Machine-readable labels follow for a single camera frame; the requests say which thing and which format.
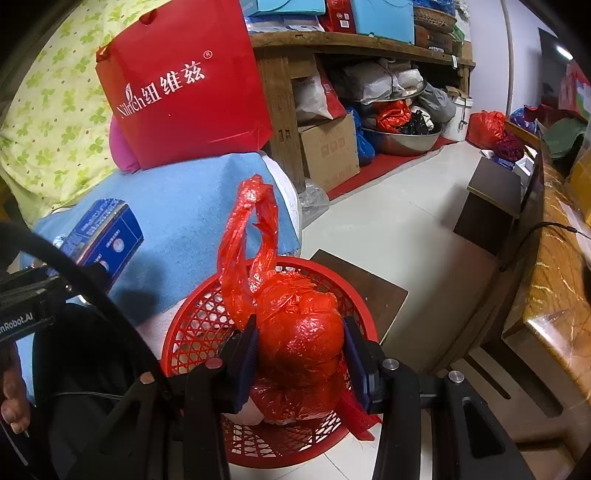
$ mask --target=gray bag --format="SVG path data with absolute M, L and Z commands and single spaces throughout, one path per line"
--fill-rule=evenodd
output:
M 430 83 L 418 96 L 417 103 L 431 115 L 431 120 L 438 124 L 449 122 L 456 114 L 456 106 L 449 95 Z

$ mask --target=red box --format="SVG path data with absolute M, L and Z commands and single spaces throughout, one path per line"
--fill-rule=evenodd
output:
M 350 0 L 326 0 L 326 13 L 318 20 L 328 32 L 357 33 Z

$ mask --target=white bucket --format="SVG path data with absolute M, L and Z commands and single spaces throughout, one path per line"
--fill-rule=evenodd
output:
M 456 104 L 456 114 L 447 123 L 443 131 L 443 137 L 448 140 L 462 142 L 466 139 L 468 132 L 468 121 L 472 112 L 474 101 L 471 98 L 456 97 L 453 100 Z

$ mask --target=green cloth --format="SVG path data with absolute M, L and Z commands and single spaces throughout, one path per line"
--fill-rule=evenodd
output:
M 116 169 L 95 52 L 166 0 L 84 0 L 29 69 L 0 128 L 0 177 L 32 225 Z
M 563 118 L 552 125 L 545 134 L 544 141 L 550 150 L 552 160 L 559 160 L 569 153 L 577 137 L 587 130 L 587 125 L 576 118 Z

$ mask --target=blue box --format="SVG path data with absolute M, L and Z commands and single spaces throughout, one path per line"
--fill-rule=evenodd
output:
M 326 13 L 324 0 L 240 0 L 245 17 L 274 14 L 322 15 Z
M 92 204 L 60 250 L 78 265 L 103 265 L 111 288 L 143 241 L 144 235 L 129 206 L 123 200 L 101 199 Z
M 494 157 L 492 157 L 492 161 L 505 167 L 507 170 L 513 171 L 513 168 L 515 168 L 515 164 L 513 162 L 511 162 L 509 160 L 505 160 L 501 157 L 497 157 L 496 155 Z
M 351 0 L 357 33 L 414 45 L 412 0 Z

